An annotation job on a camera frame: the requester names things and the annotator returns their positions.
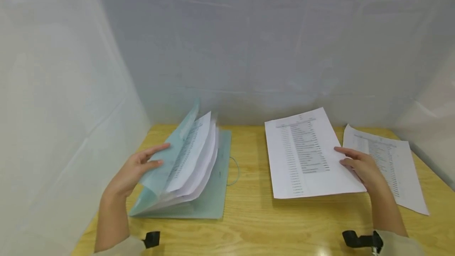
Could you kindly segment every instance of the black clip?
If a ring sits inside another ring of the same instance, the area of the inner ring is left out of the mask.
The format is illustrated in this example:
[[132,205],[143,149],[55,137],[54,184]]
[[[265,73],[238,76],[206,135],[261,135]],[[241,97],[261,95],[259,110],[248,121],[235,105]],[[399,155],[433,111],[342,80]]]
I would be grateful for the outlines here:
[[377,232],[373,232],[372,235],[361,235],[357,237],[357,233],[354,230],[346,230],[342,233],[344,243],[351,248],[361,247],[375,247],[377,253],[381,252],[383,242],[381,236]]
[[160,244],[160,232],[147,232],[143,240],[145,248],[152,248]]

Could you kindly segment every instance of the white backdrop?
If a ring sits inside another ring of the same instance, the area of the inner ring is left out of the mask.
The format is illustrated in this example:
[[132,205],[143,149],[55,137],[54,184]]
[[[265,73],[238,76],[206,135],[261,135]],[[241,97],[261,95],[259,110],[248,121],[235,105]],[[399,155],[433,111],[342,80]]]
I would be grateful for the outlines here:
[[436,20],[451,0],[102,1],[156,122],[198,96],[224,124],[324,106],[338,125],[392,126],[453,44],[454,18]]
[[455,172],[432,150],[455,113],[454,2],[0,0],[0,255],[69,254],[152,121],[195,97],[224,124],[324,106]]

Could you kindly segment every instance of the wood grain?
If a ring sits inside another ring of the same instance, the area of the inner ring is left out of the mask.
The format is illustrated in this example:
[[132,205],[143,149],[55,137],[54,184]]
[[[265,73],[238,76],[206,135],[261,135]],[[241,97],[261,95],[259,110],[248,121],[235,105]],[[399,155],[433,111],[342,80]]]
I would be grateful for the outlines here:
[[[174,125],[155,125],[138,150],[164,142]],[[366,193],[341,194],[293,200],[272,195],[265,130],[262,126],[226,126],[233,133],[231,156],[242,175],[227,187],[221,220],[130,219],[131,234],[143,237],[161,231],[161,244],[143,255],[369,255],[369,249],[345,246],[341,232],[354,229],[371,233],[371,207]],[[398,139],[390,130],[357,128]],[[343,128],[335,128],[342,144]],[[455,195],[413,154],[425,201],[431,216],[400,207],[408,233],[427,255],[453,255]],[[231,162],[228,182],[237,176]],[[128,210],[140,193],[135,188]],[[73,256],[90,255],[95,244],[95,217],[81,236]]]

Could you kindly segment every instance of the white sleeve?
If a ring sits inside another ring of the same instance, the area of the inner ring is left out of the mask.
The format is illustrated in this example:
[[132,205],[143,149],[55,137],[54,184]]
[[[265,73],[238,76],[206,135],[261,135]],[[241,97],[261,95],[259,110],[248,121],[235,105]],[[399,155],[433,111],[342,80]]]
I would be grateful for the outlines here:
[[424,256],[425,253],[414,239],[396,235],[393,232],[385,232],[383,230],[376,230],[378,235],[381,236],[383,247],[381,249],[381,256]]
[[144,249],[145,245],[143,241],[130,236],[113,248],[95,253],[93,256],[136,256],[141,255],[141,252],[144,251]]

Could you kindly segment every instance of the elastic band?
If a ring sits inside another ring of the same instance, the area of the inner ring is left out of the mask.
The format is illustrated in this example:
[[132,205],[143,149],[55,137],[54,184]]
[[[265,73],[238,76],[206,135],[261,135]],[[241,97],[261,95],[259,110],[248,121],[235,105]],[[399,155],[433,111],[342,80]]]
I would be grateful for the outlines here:
[[237,163],[237,160],[235,160],[235,158],[233,158],[232,156],[230,156],[229,158],[231,158],[232,160],[234,160],[235,164],[237,165],[237,169],[239,170],[239,173],[237,174],[237,179],[236,179],[234,182],[228,184],[228,186],[234,185],[235,183],[237,183],[237,181],[239,181],[239,178],[240,178],[240,166],[239,166],[239,164]]

